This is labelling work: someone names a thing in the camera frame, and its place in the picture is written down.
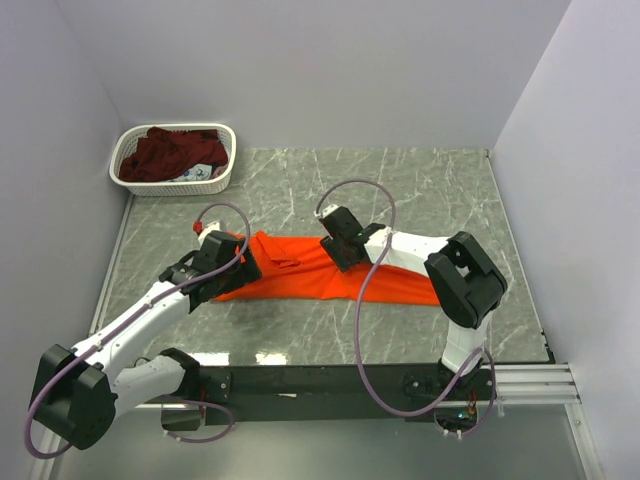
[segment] marble tabletop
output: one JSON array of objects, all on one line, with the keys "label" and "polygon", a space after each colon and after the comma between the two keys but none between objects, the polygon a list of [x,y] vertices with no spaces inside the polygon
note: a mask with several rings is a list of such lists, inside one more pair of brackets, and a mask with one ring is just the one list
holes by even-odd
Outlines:
[{"label": "marble tabletop", "polygon": [[[163,269],[197,248],[191,230],[207,203],[226,200],[249,216],[253,231],[323,236],[313,211],[322,192],[340,180],[367,177],[384,184],[398,206],[397,229],[428,236],[472,233],[509,283],[488,331],[487,346],[501,362],[548,361],[522,267],[481,149],[244,149],[231,183],[215,196],[136,197],[108,279],[98,326],[137,301]],[[347,206],[362,224],[385,223],[389,205],[373,187],[354,185],[329,200]],[[242,222],[227,208],[230,231]],[[354,302],[348,300],[234,300],[200,306],[151,342],[146,356],[168,347],[205,364],[342,364],[354,361]],[[439,307],[366,304],[361,344],[369,363],[435,362],[446,341]]]}]

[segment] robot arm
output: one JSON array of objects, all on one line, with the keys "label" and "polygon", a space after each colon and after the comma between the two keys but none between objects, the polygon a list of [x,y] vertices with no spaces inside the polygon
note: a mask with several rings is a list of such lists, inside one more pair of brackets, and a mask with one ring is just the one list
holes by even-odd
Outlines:
[{"label": "robot arm", "polygon": [[[200,250],[190,252],[168,267],[144,297],[107,327],[69,350],[54,345],[45,352],[40,359],[31,401],[57,372],[91,348],[101,345],[102,338],[121,327],[144,304],[151,304],[159,294],[185,280],[212,272],[231,261],[243,240],[212,230],[201,236],[200,242]],[[135,368],[125,366],[132,364],[160,332],[203,302],[260,277],[260,270],[247,249],[242,261],[220,275],[192,283],[166,296],[56,383],[38,406],[35,419],[83,450],[95,444],[115,418],[141,403],[167,394],[198,398],[206,387],[199,376],[200,365],[179,350],[165,350],[152,361]]]},{"label": "robot arm", "polygon": [[[358,263],[375,263],[391,233],[390,227],[377,223],[363,228],[347,208],[337,205],[326,207],[318,219],[329,233],[320,243],[343,272]],[[441,362],[457,373],[473,351],[484,345],[493,310],[507,289],[498,267],[466,232],[451,238],[393,232],[391,249],[381,264],[431,279],[449,318]],[[471,373],[479,360],[480,355],[462,375]]]}]

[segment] floor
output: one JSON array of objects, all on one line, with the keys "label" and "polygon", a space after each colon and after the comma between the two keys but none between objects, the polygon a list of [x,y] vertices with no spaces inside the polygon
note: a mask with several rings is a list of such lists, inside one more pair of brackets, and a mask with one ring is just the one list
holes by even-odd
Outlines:
[{"label": "floor", "polygon": [[[398,205],[397,229],[428,236],[472,233],[509,283],[494,315],[487,346],[501,362],[548,361],[545,338],[482,149],[246,149],[238,152],[230,186],[215,197],[136,197],[126,223],[99,324],[140,298],[157,276],[197,247],[193,220],[212,200],[227,200],[270,234],[322,236],[313,211],[320,194],[349,177],[384,184]],[[372,187],[344,187],[330,200],[361,223],[384,223],[389,206]],[[230,210],[211,211],[242,231]],[[202,305],[168,329],[146,352],[167,347],[203,363],[250,365],[352,363],[353,302],[250,300]],[[362,348],[367,362],[435,362],[446,341],[438,307],[367,304]]]},{"label": "floor", "polygon": [[[508,407],[462,442],[443,438],[433,424],[391,419],[243,423],[212,444],[178,445],[162,436],[159,416],[126,414],[94,447],[56,460],[50,478],[586,478],[562,406]],[[194,435],[219,427],[203,430]]]}]

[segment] white wall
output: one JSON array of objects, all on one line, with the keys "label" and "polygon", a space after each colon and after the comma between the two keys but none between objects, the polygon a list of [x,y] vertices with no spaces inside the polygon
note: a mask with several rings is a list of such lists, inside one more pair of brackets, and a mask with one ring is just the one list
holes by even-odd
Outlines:
[{"label": "white wall", "polygon": [[87,334],[113,249],[121,122],[53,0],[0,0],[0,65],[0,465],[23,479],[38,360]]},{"label": "white wall", "polygon": [[569,0],[58,0],[128,126],[492,147]]},{"label": "white wall", "polygon": [[495,147],[542,322],[609,479],[640,455],[640,2],[574,0]]}]

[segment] basket rim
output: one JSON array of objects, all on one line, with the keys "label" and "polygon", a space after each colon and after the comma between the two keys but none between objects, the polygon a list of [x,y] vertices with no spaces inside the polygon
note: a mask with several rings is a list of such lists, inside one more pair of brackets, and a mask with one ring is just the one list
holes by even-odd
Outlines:
[{"label": "basket rim", "polygon": [[[125,139],[131,135],[132,133],[136,133],[138,130],[149,130],[152,127],[185,127],[185,128],[193,128],[193,127],[207,127],[207,128],[216,128],[226,130],[229,136],[231,137],[231,152],[229,152],[229,166],[224,171],[222,175],[216,178],[211,178],[209,180],[197,180],[195,182],[125,182],[118,178],[118,175],[115,172],[116,165],[116,157],[122,148],[122,144]],[[197,186],[197,185],[212,185],[214,183],[220,183],[226,177],[231,175],[231,170],[233,169],[233,165],[236,161],[236,133],[233,131],[231,127],[227,125],[223,125],[222,123],[156,123],[149,125],[139,125],[137,127],[130,128],[126,132],[124,132],[116,146],[113,149],[113,153],[111,154],[111,161],[109,162],[109,176],[111,180],[123,187],[144,187],[144,188],[156,188],[156,187],[187,187],[187,186]]]}]

